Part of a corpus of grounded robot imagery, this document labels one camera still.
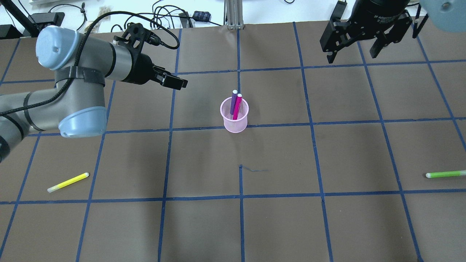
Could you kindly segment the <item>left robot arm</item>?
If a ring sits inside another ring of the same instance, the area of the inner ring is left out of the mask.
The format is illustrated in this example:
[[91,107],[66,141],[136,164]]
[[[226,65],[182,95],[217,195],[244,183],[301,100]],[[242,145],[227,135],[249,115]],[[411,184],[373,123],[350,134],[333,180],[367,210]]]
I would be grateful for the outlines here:
[[1,95],[1,161],[31,133],[59,130],[65,138],[102,135],[107,129],[106,79],[142,85],[154,81],[181,90],[188,81],[157,66],[143,45],[168,47],[140,23],[113,41],[50,25],[36,41],[36,57],[55,74],[53,88]]

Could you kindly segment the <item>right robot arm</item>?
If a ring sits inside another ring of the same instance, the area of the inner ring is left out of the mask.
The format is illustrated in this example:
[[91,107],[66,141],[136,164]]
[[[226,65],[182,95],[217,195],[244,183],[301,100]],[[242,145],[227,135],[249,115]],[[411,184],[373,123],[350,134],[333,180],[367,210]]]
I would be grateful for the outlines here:
[[464,0],[420,0],[414,18],[408,5],[408,0],[357,0],[351,16],[342,21],[347,2],[339,0],[320,38],[328,63],[333,63],[341,49],[360,40],[375,40],[370,55],[376,58],[383,48],[399,43],[409,28],[413,28],[412,37],[416,38],[429,19],[440,30],[465,31]]

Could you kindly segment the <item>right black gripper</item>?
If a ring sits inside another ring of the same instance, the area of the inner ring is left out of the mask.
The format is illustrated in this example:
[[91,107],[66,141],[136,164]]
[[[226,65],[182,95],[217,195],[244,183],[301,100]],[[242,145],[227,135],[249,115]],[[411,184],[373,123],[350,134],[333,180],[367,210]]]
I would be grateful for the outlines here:
[[320,38],[323,52],[332,64],[337,53],[360,40],[376,38],[370,49],[371,58],[391,43],[399,43],[412,24],[407,0],[358,0],[350,18],[342,21],[346,1],[337,1]]

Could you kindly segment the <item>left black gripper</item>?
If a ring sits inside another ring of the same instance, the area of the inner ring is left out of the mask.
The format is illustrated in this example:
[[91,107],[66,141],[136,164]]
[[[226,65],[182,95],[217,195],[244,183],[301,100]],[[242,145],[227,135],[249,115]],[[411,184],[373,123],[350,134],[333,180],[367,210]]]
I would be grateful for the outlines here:
[[129,51],[129,73],[121,82],[142,85],[154,81],[164,87],[180,91],[186,88],[188,80],[179,78],[165,68],[153,64],[151,58],[142,53],[143,45],[153,46],[161,44],[161,39],[152,31],[144,28],[141,23],[132,23],[121,37],[114,37],[116,45]]

